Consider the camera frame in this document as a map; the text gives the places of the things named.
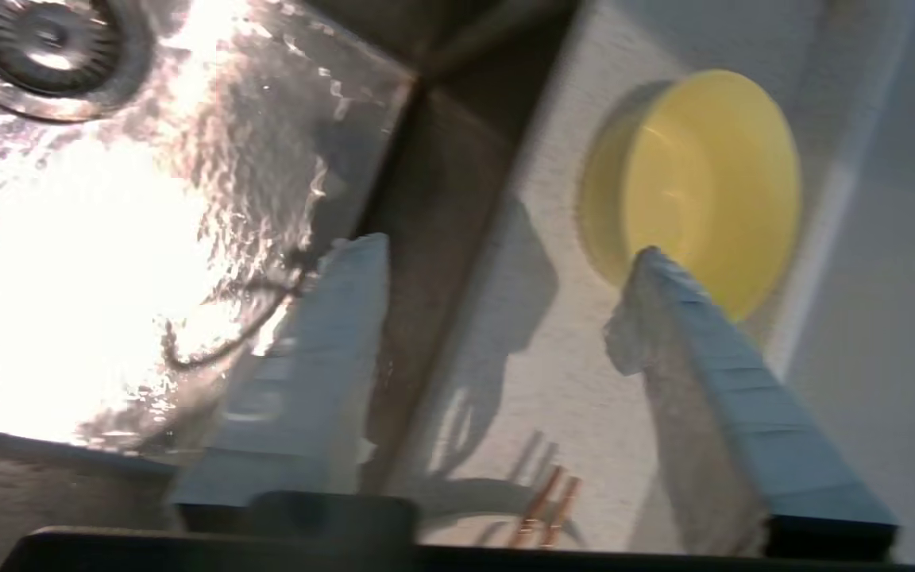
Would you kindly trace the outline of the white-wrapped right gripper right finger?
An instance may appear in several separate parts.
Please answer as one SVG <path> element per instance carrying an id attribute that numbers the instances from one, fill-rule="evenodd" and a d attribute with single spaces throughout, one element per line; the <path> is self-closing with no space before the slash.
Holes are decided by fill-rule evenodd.
<path id="1" fill-rule="evenodd" d="M 640 374 L 683 553 L 889 561 L 899 522 L 704 287 L 640 251 L 605 326 Z"/>

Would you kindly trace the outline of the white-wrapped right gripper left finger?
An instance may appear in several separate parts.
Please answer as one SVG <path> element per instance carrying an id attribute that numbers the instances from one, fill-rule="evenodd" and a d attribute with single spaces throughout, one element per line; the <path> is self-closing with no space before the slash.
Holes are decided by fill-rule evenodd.
<path id="1" fill-rule="evenodd" d="M 191 533 L 412 544 L 416 507 L 362 495 L 366 428 L 391 289 L 388 235 L 320 261 L 263 354 L 219 406 L 172 507 Z"/>

